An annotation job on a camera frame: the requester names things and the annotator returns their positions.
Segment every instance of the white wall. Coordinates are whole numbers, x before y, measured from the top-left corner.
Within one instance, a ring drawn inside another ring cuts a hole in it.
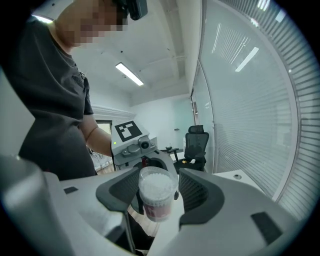
[[[97,75],[87,75],[90,85],[91,105],[99,105],[105,108],[129,111],[131,97],[128,93],[107,84],[107,81]]]
[[[173,104],[175,100],[187,99],[189,94],[162,98],[131,107],[135,113],[135,121],[139,122],[150,132],[150,137],[157,137],[158,149],[164,150],[166,146],[175,146],[177,141],[175,127],[175,114]]]
[[[182,38],[184,46],[185,76],[189,88],[192,91],[199,57],[201,25],[202,25],[202,0],[176,0]]]
[[[131,106],[151,102],[167,97],[188,94],[186,78],[179,80],[167,80],[156,83],[152,88],[141,88],[131,96]]]
[[[0,155],[18,155],[35,118],[0,68]]]

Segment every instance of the camera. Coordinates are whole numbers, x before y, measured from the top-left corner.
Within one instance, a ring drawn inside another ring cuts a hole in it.
[[[137,21],[147,15],[147,0],[112,0],[123,12],[123,18],[127,18],[128,14],[132,20]]]

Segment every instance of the clear plastic cup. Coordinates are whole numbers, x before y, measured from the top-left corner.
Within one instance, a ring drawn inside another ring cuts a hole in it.
[[[140,171],[140,197],[151,221],[162,222],[168,219],[177,188],[178,181],[167,170],[148,166]]]

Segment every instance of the black rubber pad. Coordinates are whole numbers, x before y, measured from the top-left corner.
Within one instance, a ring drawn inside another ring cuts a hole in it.
[[[252,214],[251,218],[268,245],[282,235],[281,230],[266,212]]]
[[[77,189],[76,187],[71,186],[71,187],[65,188],[65,189],[64,189],[64,192],[65,192],[66,194],[70,194],[70,193],[75,192],[75,191],[77,191],[77,190],[78,190],[78,189]]]

